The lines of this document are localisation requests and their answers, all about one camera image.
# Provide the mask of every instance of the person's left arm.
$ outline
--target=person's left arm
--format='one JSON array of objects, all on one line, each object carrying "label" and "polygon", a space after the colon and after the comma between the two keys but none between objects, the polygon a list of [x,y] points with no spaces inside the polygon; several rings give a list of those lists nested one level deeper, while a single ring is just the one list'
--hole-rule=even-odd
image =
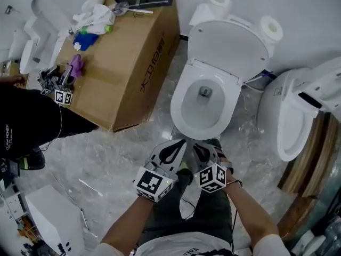
[{"label": "person's left arm", "polygon": [[106,243],[123,255],[129,255],[138,242],[154,202],[139,196],[130,208],[111,226],[101,243]]},{"label": "person's left arm", "polygon": [[1,84],[9,84],[9,85],[14,85],[14,84],[21,84],[24,85],[26,82],[26,79],[24,78],[23,75],[14,75],[14,76],[5,76],[5,77],[0,77],[0,83]]}]

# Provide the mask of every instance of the toilet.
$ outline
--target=toilet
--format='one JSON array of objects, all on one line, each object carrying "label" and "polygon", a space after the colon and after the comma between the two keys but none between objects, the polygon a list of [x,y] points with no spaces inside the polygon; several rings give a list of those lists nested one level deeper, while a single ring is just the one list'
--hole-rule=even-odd
[{"label": "toilet", "polygon": [[53,60],[56,60],[56,54],[58,55],[72,22],[72,17],[52,1],[33,0],[31,9],[34,15],[24,26],[24,31],[30,39],[26,42],[21,56],[22,74],[54,64]]},{"label": "toilet", "polygon": [[226,129],[243,82],[264,70],[273,53],[276,41],[229,14],[229,8],[201,4],[190,21],[188,61],[170,113],[177,129],[192,139],[217,137]]},{"label": "toilet", "polygon": [[341,57],[314,69],[293,69],[265,89],[257,127],[265,142],[283,161],[298,156],[307,142],[319,110],[341,105]]}]

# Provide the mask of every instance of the blue cloth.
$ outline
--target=blue cloth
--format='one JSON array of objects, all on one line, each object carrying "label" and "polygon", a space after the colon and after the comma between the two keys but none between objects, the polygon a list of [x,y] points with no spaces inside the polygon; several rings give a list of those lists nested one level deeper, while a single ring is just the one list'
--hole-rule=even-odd
[{"label": "blue cloth", "polygon": [[80,50],[81,51],[86,51],[88,49],[89,46],[93,45],[97,39],[100,36],[97,34],[81,34],[78,33],[78,35],[76,36],[75,40],[74,40],[74,44],[75,43],[79,43],[80,44]]}]

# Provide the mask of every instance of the person's arm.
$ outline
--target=person's arm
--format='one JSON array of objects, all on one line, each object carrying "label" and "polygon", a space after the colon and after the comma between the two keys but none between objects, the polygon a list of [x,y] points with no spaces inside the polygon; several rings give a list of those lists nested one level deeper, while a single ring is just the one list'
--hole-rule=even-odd
[{"label": "person's arm", "polygon": [[[226,182],[234,181],[230,170],[226,172]],[[225,192],[236,206],[240,220],[255,245],[265,236],[278,235],[278,228],[269,214],[239,185],[233,183],[225,187]]]},{"label": "person's arm", "polygon": [[14,85],[16,83],[20,83],[24,85],[25,82],[26,82],[26,79],[22,75],[0,77],[0,83],[2,84]]},{"label": "person's arm", "polygon": [[111,226],[101,243],[106,243],[123,255],[129,255],[138,242],[154,202],[139,196],[133,205]]}]

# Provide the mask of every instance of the bottle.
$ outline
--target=bottle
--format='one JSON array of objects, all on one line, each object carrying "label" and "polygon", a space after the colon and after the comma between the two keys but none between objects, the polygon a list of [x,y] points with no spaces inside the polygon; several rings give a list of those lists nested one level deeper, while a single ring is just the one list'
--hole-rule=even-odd
[{"label": "bottle", "polygon": [[82,27],[80,29],[80,34],[105,34],[107,32],[111,32],[112,31],[112,26],[106,26],[106,25],[102,25],[102,24],[97,24],[97,25],[93,25],[93,26],[88,26],[88,27]]}]

